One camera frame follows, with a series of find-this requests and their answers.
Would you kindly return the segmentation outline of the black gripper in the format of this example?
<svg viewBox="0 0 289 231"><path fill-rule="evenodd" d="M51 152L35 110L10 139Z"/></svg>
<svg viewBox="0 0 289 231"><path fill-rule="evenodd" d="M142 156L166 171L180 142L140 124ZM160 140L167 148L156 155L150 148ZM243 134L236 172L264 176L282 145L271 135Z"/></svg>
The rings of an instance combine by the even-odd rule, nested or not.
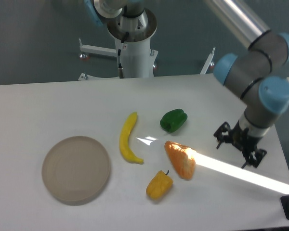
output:
<svg viewBox="0 0 289 231"><path fill-rule="evenodd" d="M241 168L245 168L246 166L257 168L266 156L267 151L257 148L257 144L262 137L253 137L248 134L248 131L248 128L242 130L239 124L236 124L231 129L228 122L224 122L218 127L213 136L218 143L216 149L219 149L222 143L231 143L242 152L245 163Z"/></svg>

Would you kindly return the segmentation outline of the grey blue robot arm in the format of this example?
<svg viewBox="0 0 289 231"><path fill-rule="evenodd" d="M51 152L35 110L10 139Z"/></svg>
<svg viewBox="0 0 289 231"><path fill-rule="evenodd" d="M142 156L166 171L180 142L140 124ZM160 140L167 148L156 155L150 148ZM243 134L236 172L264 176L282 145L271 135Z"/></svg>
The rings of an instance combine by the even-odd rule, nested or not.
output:
<svg viewBox="0 0 289 231"><path fill-rule="evenodd" d="M207 5L248 49L243 57L226 54L214 66L215 78L247 106L235 127L223 123L214 136L240 150L245 165L258 167L266 155L258 142L289 106L289 82L272 75L289 62L289 34L273 33L241 0L209 0ZM90 47L89 52L113 55L120 78L152 77L157 52L150 40L157 20L143 2L86 0L84 7L94 23L107 25L116 46Z"/></svg>

